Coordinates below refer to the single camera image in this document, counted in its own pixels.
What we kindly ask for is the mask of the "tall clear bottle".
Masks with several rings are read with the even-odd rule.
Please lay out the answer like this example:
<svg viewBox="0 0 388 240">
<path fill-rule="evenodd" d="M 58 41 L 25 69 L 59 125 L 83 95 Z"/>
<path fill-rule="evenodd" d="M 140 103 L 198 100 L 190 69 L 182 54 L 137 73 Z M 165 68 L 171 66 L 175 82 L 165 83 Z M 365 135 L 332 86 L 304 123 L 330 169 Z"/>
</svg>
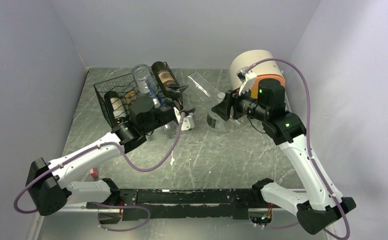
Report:
<svg viewBox="0 0 388 240">
<path fill-rule="evenodd" d="M 188 89 L 204 100 L 222 100 L 225 93 L 211 85 L 200 73 L 187 76 Z"/>
</svg>

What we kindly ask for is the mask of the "clear bottle silver cap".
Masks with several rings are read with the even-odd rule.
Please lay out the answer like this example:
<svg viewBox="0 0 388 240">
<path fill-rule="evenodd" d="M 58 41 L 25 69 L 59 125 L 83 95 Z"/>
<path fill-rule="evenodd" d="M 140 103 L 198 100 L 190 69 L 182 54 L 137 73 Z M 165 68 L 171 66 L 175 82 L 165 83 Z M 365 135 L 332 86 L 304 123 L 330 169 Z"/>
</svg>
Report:
<svg viewBox="0 0 388 240">
<path fill-rule="evenodd" d="M 132 69 L 132 75 L 135 79 L 135 82 L 138 86 L 139 92 L 150 97 L 150 91 L 147 86 L 147 81 L 153 81 L 153 76 L 151 74 L 150 68 L 146 64 L 138 64 Z"/>
</svg>

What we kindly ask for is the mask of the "olive green wine bottle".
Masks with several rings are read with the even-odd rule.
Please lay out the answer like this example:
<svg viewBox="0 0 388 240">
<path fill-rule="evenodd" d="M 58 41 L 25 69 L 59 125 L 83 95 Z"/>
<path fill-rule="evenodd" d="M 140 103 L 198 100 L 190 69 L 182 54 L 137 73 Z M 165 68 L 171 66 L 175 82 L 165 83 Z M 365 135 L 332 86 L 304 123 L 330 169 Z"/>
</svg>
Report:
<svg viewBox="0 0 388 240">
<path fill-rule="evenodd" d="M 170 73 L 167 65 L 162 61 L 156 61 L 152 64 L 151 71 L 156 78 L 164 96 L 171 98 L 172 100 L 179 100 L 180 93 L 177 93 L 179 85 L 177 84 L 173 75 Z"/>
</svg>

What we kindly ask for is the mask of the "dark green wine bottle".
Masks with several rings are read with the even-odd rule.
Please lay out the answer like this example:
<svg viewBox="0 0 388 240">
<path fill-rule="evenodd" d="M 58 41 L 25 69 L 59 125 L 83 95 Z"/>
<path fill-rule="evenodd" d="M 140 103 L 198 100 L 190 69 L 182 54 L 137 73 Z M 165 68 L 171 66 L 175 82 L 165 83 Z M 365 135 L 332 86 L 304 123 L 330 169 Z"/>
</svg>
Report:
<svg viewBox="0 0 388 240">
<path fill-rule="evenodd" d="M 108 91 L 104 95 L 106 110 L 110 119 L 111 127 L 116 127 L 119 124 L 129 119 L 124 104 L 115 91 Z"/>
</svg>

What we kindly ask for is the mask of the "round clear flask silver cap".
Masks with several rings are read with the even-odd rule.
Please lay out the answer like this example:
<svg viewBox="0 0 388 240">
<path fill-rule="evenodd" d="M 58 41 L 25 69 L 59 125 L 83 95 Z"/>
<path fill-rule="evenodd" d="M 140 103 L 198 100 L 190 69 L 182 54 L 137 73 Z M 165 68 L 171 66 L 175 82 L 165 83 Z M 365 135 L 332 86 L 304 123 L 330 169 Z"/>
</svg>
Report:
<svg viewBox="0 0 388 240">
<path fill-rule="evenodd" d="M 226 121 L 212 111 L 207 113 L 206 122 L 209 128 L 215 131 L 222 131 L 226 127 Z"/>
</svg>

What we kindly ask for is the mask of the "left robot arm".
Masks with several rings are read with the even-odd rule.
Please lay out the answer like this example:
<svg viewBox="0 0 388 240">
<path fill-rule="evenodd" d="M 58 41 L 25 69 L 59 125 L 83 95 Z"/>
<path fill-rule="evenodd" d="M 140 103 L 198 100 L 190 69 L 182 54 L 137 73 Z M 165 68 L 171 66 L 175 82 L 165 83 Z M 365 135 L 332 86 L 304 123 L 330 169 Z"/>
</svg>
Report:
<svg viewBox="0 0 388 240">
<path fill-rule="evenodd" d="M 69 155 L 45 161 L 34 160 L 29 169 L 26 186 L 14 201 L 17 212 L 28 214 L 18 206 L 19 199 L 28 192 L 41 216 L 49 216 L 67 205 L 82 202 L 99 202 L 108 208 L 118 206 L 120 191 L 110 179 L 98 183 L 79 182 L 76 179 L 102 161 L 138 148 L 147 140 L 147 134 L 169 122 L 178 124 L 178 131 L 190 130 L 194 126 L 194 109 L 184 110 L 179 103 L 187 85 L 166 87 L 170 94 L 164 106 L 156 108 L 146 95 L 138 97 L 129 108 L 129 114 L 120 123 L 112 124 L 111 131 L 99 140 Z"/>
</svg>

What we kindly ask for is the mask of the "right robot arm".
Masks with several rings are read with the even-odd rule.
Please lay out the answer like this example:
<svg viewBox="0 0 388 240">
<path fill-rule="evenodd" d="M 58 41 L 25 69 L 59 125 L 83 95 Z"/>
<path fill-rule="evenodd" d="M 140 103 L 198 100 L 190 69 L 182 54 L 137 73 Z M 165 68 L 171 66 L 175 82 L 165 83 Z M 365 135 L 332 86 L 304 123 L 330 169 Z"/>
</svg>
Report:
<svg viewBox="0 0 388 240">
<path fill-rule="evenodd" d="M 260 180 L 253 185 L 255 191 L 251 197 L 257 207 L 270 203 L 283 208 L 295 215 L 311 235 L 355 209 L 354 199 L 343 196 L 320 169 L 307 143 L 306 127 L 298 115 L 285 109 L 285 88 L 280 81 L 260 80 L 257 98 L 241 93 L 240 89 L 229 90 L 211 110 L 224 121 L 242 116 L 260 121 L 264 132 L 288 157 L 305 188 L 305 193 L 297 193 L 269 178 Z"/>
</svg>

